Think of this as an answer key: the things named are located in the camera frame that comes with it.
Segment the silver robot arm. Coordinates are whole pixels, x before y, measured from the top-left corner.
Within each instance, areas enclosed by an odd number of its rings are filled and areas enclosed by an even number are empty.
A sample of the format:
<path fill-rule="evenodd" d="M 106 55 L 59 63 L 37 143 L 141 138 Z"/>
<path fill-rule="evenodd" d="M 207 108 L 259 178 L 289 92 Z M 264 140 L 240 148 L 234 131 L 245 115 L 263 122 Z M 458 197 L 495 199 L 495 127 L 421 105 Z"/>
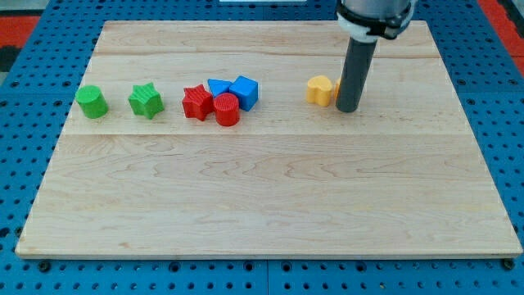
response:
<path fill-rule="evenodd" d="M 361 43 L 393 40 L 409 26 L 417 3 L 417 0 L 337 0 L 337 22 Z"/>

